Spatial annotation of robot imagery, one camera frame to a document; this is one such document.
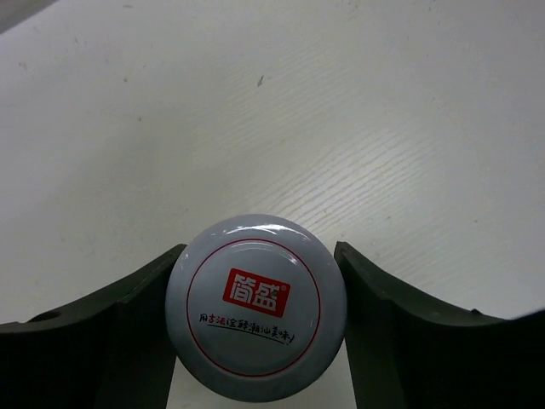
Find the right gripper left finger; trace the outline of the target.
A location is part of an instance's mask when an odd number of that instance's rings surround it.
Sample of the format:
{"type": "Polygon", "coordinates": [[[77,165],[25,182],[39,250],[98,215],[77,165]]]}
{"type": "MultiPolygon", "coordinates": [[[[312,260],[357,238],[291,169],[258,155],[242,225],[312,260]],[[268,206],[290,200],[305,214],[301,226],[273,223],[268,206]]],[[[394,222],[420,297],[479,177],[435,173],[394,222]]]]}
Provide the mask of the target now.
{"type": "Polygon", "coordinates": [[[1,326],[3,408],[164,408],[176,352],[165,324],[176,245],[134,273],[1,326]]]}

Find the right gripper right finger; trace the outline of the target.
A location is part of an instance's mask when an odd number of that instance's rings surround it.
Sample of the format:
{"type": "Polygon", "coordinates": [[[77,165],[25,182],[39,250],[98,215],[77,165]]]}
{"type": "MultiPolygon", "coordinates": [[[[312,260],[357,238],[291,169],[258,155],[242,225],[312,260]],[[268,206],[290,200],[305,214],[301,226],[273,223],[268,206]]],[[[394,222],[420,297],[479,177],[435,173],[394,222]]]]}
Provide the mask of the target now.
{"type": "Polygon", "coordinates": [[[428,295],[346,242],[334,257],[357,407],[543,407],[543,311],[492,317],[428,295]]]}

